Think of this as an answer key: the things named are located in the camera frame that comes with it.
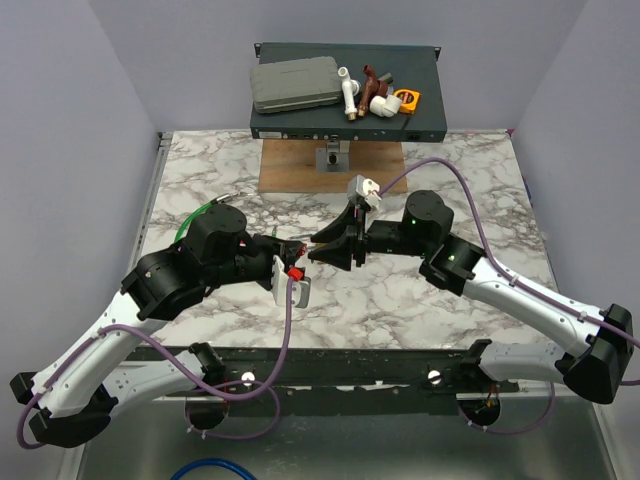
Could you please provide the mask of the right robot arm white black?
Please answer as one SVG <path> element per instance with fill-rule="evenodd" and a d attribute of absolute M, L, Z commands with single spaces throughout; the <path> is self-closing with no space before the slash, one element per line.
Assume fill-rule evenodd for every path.
<path fill-rule="evenodd" d="M 467 389 L 534 380 L 563 384 L 594 403 L 613 402 L 633 353 L 628 310 L 580 303 L 491 260 L 487 250 L 452 233 L 454 213 L 433 191 L 410 194 L 399 221 L 369 221 L 372 211 L 349 202 L 312 235 L 317 247 L 310 259 L 348 271 L 372 253 L 419 257 L 419 272 L 432 286 L 492 306 L 549 338 L 547 345 L 484 343 L 479 357 L 460 367 Z"/>

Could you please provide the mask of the white pvc elbow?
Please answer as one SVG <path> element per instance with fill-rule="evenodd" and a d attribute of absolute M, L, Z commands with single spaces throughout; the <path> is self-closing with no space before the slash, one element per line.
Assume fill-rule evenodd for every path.
<path fill-rule="evenodd" d="M 399 113 L 401 106 L 402 100 L 395 95 L 376 95 L 369 104 L 369 111 L 381 118 L 391 118 Z"/>

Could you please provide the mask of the white pvc pipe fitting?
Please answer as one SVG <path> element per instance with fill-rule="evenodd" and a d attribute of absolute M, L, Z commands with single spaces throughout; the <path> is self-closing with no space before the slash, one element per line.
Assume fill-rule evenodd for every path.
<path fill-rule="evenodd" d="M 349 70 L 344 66 L 339 67 L 337 73 L 341 81 L 341 89 L 345 104 L 345 116 L 349 121 L 355 121 L 358 112 L 355 105 L 355 96 L 360 91 L 360 83 L 351 78 Z"/>

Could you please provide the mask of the grey plastic case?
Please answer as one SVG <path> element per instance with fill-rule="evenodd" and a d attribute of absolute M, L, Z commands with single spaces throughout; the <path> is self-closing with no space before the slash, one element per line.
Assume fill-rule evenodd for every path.
<path fill-rule="evenodd" d="M 343 96 L 338 66 L 330 56 L 260 64 L 249 76 L 259 114 L 332 105 Z"/>

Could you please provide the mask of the wooden board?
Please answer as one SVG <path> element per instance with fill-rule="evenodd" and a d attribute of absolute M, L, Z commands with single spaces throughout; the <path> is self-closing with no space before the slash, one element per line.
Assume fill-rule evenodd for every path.
<path fill-rule="evenodd" d="M 383 186 L 405 168 L 397 142 L 350 142 L 347 173 L 319 173 L 315 149 L 328 140 L 265 140 L 258 191 L 261 193 L 344 193 L 356 175 Z"/>

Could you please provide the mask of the black mounting rail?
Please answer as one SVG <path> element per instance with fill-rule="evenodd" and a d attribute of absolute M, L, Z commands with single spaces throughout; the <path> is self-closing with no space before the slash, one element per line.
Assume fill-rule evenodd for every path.
<path fill-rule="evenodd" d="M 514 383 L 490 379 L 479 367 L 487 341 L 468 349 L 374 350 L 291 348 L 267 393 L 248 401 L 220 404 L 189 394 L 197 416 L 225 413 L 258 418 L 427 413 L 454 415 L 457 397 L 482 399 L 517 391 Z"/>

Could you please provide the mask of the brown pipe valve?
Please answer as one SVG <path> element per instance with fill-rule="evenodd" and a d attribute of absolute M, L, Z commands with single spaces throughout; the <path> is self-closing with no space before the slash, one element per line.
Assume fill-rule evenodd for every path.
<path fill-rule="evenodd" d="M 372 99 L 375 96 L 386 96 L 389 88 L 388 82 L 384 78 L 380 79 L 370 64 L 366 64 L 363 67 L 363 73 L 366 76 L 366 81 L 357 106 L 358 117 L 364 117 L 369 112 Z"/>

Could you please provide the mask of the yellow tape measure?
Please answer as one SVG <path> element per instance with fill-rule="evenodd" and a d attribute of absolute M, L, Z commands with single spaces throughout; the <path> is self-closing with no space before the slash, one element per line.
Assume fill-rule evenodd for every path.
<path fill-rule="evenodd" d="M 400 100 L 399 112 L 413 115 L 418 107 L 421 93 L 411 89 L 398 89 L 394 96 Z"/>

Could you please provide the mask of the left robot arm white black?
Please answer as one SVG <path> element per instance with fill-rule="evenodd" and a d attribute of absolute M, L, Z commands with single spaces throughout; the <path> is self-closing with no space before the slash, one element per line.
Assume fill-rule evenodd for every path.
<path fill-rule="evenodd" d="M 189 388 L 225 401 L 251 400 L 270 390 L 288 348 L 271 374 L 253 390 L 233 392 L 226 367 L 213 349 L 194 344 L 174 356 L 152 339 L 183 311 L 214 290 L 255 282 L 285 307 L 304 308 L 311 281 L 297 268 L 306 246 L 298 240 L 250 235 L 235 207 L 211 204 L 185 237 L 141 257 L 95 323 L 49 367 L 22 372 L 10 382 L 24 405 L 18 444 L 74 448 L 95 438 L 128 408 Z"/>

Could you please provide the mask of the grey metal stand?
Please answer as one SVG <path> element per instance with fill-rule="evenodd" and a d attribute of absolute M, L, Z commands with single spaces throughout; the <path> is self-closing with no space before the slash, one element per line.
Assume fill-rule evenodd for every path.
<path fill-rule="evenodd" d="M 316 170 L 319 173 L 347 173 L 350 141 L 328 140 L 323 147 L 315 149 Z"/>

